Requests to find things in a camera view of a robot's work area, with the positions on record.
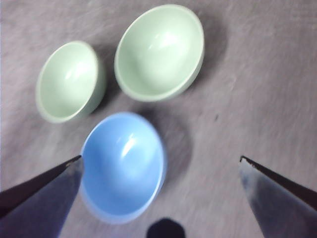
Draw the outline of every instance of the bowl rim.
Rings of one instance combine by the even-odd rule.
[[[160,10],[162,8],[172,8],[172,9],[178,9],[178,10],[182,10],[184,11],[186,14],[188,14],[189,17],[191,17],[196,26],[198,27],[199,31],[200,31],[200,40],[201,40],[201,49],[200,49],[200,56],[197,58],[196,63],[193,66],[193,69],[191,70],[191,72],[187,75],[186,78],[184,78],[182,80],[181,83],[179,83],[177,86],[175,86],[174,88],[165,91],[163,93],[159,93],[159,94],[155,94],[155,95],[145,95],[145,94],[140,94],[135,92],[134,90],[132,90],[129,86],[127,86],[127,84],[125,83],[125,80],[122,79],[122,76],[120,74],[120,70],[119,70],[119,52],[121,51],[121,45],[127,35],[127,33],[130,31],[130,29],[136,24],[136,22],[138,22],[138,20],[142,17],[144,17],[145,15],[150,14],[153,11],[156,10]],[[124,32],[123,36],[120,39],[120,42],[117,46],[116,52],[115,52],[115,56],[114,56],[114,73],[115,73],[115,78],[121,88],[121,90],[126,93],[127,95],[129,95],[131,98],[138,100],[138,101],[143,101],[143,102],[154,102],[154,101],[160,101],[166,98],[169,98],[175,94],[177,94],[179,91],[182,91],[182,88],[186,85],[186,83],[188,83],[191,80],[191,77],[195,74],[195,71],[197,70],[198,67],[200,67],[200,62],[202,61],[202,57],[204,55],[204,50],[205,50],[205,37],[204,37],[204,30],[203,30],[203,26],[202,23],[200,21],[200,19],[198,18],[198,16],[189,8],[182,6],[182,5],[177,5],[177,4],[163,4],[163,5],[159,5],[156,7],[151,8],[150,10],[142,13],[139,17],[137,17],[131,24],[130,26],[126,29],[126,31]]]
[[[87,144],[88,140],[90,139],[90,137],[92,136],[92,134],[94,133],[94,131],[97,128],[99,128],[102,124],[107,123],[109,120],[121,118],[121,117],[137,118],[151,130],[151,132],[154,134],[155,138],[158,140],[158,142],[160,144],[161,151],[162,151],[162,158],[161,158],[162,161],[160,163],[160,168],[159,168],[160,177],[157,180],[157,184],[156,184],[156,187],[155,187],[152,195],[149,197],[149,199],[141,207],[139,207],[135,211],[132,211],[132,212],[124,214],[124,215],[114,215],[114,214],[105,212],[105,211],[101,210],[98,206],[96,206],[94,204],[94,202],[91,200],[91,198],[89,197],[89,195],[85,189],[85,186],[83,183],[83,177],[82,177],[79,190],[81,193],[81,197],[82,197],[83,201],[85,202],[86,207],[91,212],[91,214],[94,215],[96,218],[100,219],[103,222],[109,223],[109,224],[127,223],[127,222],[134,220],[138,216],[140,216],[149,207],[149,205],[154,201],[154,199],[158,195],[161,187],[163,186],[165,176],[166,176],[167,155],[166,155],[166,151],[165,151],[165,145],[164,145],[159,133],[157,132],[155,127],[146,118],[144,118],[143,116],[141,116],[137,113],[133,113],[133,112],[115,113],[115,114],[112,114],[112,115],[106,117],[101,122],[99,122],[92,129],[92,131],[89,133],[89,135],[87,136],[87,138],[84,142],[84,145],[83,145],[81,152],[80,152],[80,155],[82,156],[82,158],[84,159],[84,157],[83,157],[84,148],[86,147],[86,144]]]
[[[88,49],[88,51],[92,54],[93,57],[93,64],[94,64],[94,74],[92,75],[92,79],[93,79],[93,88],[91,90],[91,92],[89,93],[89,96],[87,97],[87,99],[85,100],[85,102],[83,103],[83,105],[74,113],[65,116],[65,117],[56,117],[53,116],[50,112],[47,111],[47,109],[44,107],[42,99],[41,99],[41,95],[42,95],[42,91],[41,91],[41,85],[43,82],[43,74],[46,70],[46,68],[48,67],[48,65],[50,64],[52,58],[56,55],[57,52],[62,51],[64,48],[68,47],[69,45],[73,45],[73,44],[79,44],[82,47],[85,47],[86,49]],[[75,116],[77,116],[83,109],[84,107],[87,105],[87,103],[89,102],[89,100],[91,99],[94,90],[96,88],[96,84],[97,84],[97,78],[99,75],[99,65],[98,65],[98,56],[95,52],[95,50],[93,49],[93,47],[91,45],[89,45],[88,43],[84,42],[84,41],[80,41],[80,40],[76,40],[76,41],[70,41],[65,43],[64,45],[60,46],[59,48],[57,48],[50,56],[49,58],[45,61],[37,83],[36,83],[36,106],[38,108],[39,113],[41,114],[41,116],[46,119],[49,122],[52,123],[61,123],[61,122],[65,122],[68,121],[72,118],[74,118]]]

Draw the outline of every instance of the small green bowl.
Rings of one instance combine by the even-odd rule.
[[[204,58],[204,31],[188,8],[167,4],[143,13],[126,30],[114,59],[120,88],[152,102],[186,90]]]
[[[73,41],[46,61],[36,86],[42,117],[58,123],[86,116],[100,103],[106,89],[105,70],[93,48]]]

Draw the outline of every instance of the gray carpet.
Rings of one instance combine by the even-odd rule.
[[[76,156],[90,130],[119,111],[148,117],[167,144],[167,181],[141,217],[107,225],[78,195],[63,238],[142,238],[162,217],[189,238],[261,238],[239,181],[241,154],[317,190],[317,2],[174,1],[202,21],[203,68],[182,95],[140,103],[119,90],[114,52],[129,24],[162,3],[1,1],[1,189]],[[108,89],[89,117],[50,124],[36,110],[35,83],[47,57],[71,40],[95,47]]]

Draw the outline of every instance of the ceramic bowl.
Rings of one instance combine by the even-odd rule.
[[[175,96],[196,78],[204,58],[204,32],[188,8],[167,4],[139,16],[115,53],[120,88],[133,99],[150,102]]]
[[[41,70],[37,108],[53,123],[86,116],[100,103],[105,88],[105,71],[93,48],[85,42],[69,42],[58,48]]]
[[[158,194],[166,157],[154,127],[134,113],[101,121],[82,148],[85,172],[81,193],[89,210],[108,223],[126,223]]]

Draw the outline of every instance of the green bowl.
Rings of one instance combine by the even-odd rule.
[[[188,8],[167,4],[143,13],[126,30],[114,59],[120,88],[144,102],[187,89],[204,58],[204,32]]]
[[[36,86],[37,108],[53,123],[86,116],[98,106],[105,89],[105,70],[93,48],[85,42],[69,42],[42,68]]]

